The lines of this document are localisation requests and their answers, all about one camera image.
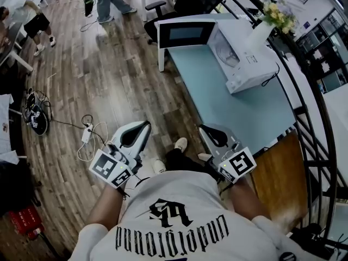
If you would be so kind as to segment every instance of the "graphic logo on shirt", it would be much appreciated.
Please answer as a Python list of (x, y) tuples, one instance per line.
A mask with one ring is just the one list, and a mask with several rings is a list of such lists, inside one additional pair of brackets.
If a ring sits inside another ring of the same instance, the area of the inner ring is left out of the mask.
[(141, 229), (122, 227), (121, 224), (116, 227), (115, 249), (135, 253), (138, 256), (186, 261), (187, 255), (208, 252), (229, 235), (224, 215), (208, 220), (198, 227), (188, 227), (185, 230), (180, 227), (180, 230), (174, 228), (161, 231), (155, 227), (153, 231), (144, 232)]
[(150, 211), (150, 219), (159, 219), (162, 222), (162, 227), (165, 228), (172, 226), (169, 225), (169, 218), (177, 216), (180, 216), (182, 224), (186, 227), (193, 222), (186, 215), (185, 205), (178, 202), (158, 199), (150, 206)]

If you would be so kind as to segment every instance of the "jeans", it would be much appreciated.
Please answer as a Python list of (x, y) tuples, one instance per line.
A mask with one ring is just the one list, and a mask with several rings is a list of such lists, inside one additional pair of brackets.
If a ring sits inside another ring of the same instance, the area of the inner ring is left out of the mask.
[(110, 3), (115, 5), (121, 13), (126, 13), (132, 9), (123, 0), (98, 0), (97, 11), (98, 11), (98, 21), (103, 22), (110, 18)]

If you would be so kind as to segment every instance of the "white table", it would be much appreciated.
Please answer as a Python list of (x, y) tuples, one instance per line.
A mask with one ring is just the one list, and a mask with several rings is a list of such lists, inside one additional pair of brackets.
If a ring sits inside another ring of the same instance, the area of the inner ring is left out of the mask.
[(17, 37), (20, 33), (22, 24), (17, 22), (15, 23), (8, 32), (7, 38), (10, 40), (10, 45), (5, 48), (4, 52), (0, 56), (0, 66), (6, 62), (7, 58), (10, 56), (17, 60), (22, 66), (24, 66), (29, 72), (32, 72), (34, 69), (27, 62), (25, 62), (14, 50), (15, 47), (22, 49), (22, 47), (16, 42)]

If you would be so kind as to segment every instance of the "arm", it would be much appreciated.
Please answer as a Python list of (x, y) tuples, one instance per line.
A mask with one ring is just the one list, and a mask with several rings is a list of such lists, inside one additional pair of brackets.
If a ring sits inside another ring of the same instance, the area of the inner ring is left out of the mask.
[(24, 6), (31, 7), (38, 15), (42, 13), (41, 9), (31, 0), (26, 0)]
[(4, 49), (5, 42), (7, 40), (8, 28), (5, 28), (3, 22), (0, 21), (0, 52)]
[(234, 211), (237, 214), (249, 220), (252, 220), (256, 216), (264, 216), (271, 219), (265, 205), (257, 198), (244, 178), (238, 180), (231, 187), (229, 196), (232, 200)]
[(86, 225), (98, 223), (105, 226), (108, 230), (118, 224), (123, 196), (109, 184), (94, 205)]

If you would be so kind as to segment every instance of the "white t-shirt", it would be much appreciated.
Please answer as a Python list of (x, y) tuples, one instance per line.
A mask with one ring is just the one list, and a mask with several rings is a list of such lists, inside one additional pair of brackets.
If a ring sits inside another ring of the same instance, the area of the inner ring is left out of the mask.
[(320, 260), (303, 251), (268, 219), (249, 221), (226, 210), (208, 174), (166, 171), (137, 187), (121, 222), (84, 227), (72, 261)]
[(36, 16), (36, 12), (31, 7), (24, 5), (25, 2), (26, 0), (19, 0), (8, 7), (10, 13), (3, 21), (6, 28), (10, 27), (13, 22), (22, 22), (25, 25)]

